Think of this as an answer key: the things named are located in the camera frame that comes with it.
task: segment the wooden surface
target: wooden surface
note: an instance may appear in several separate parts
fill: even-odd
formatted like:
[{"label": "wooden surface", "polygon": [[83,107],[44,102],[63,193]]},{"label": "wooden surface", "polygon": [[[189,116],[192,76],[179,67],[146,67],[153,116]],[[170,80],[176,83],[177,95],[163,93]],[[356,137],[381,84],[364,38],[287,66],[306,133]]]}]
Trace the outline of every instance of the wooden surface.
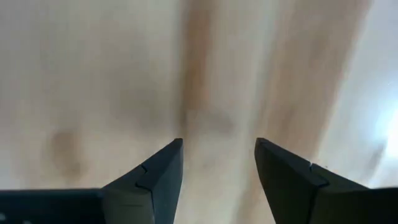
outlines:
[{"label": "wooden surface", "polygon": [[273,223],[258,136],[364,185],[397,185],[396,9],[1,1],[0,188],[101,187],[184,137],[176,223]]}]

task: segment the black plastic part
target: black plastic part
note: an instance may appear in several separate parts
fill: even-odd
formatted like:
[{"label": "black plastic part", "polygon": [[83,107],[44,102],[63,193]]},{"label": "black plastic part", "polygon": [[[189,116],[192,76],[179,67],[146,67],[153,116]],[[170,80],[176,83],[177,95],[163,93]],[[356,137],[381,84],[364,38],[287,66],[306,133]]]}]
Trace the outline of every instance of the black plastic part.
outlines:
[{"label": "black plastic part", "polygon": [[102,189],[0,191],[0,224],[172,224],[182,157],[175,139]]},{"label": "black plastic part", "polygon": [[276,224],[398,223],[398,189],[368,189],[265,139],[255,157]]}]

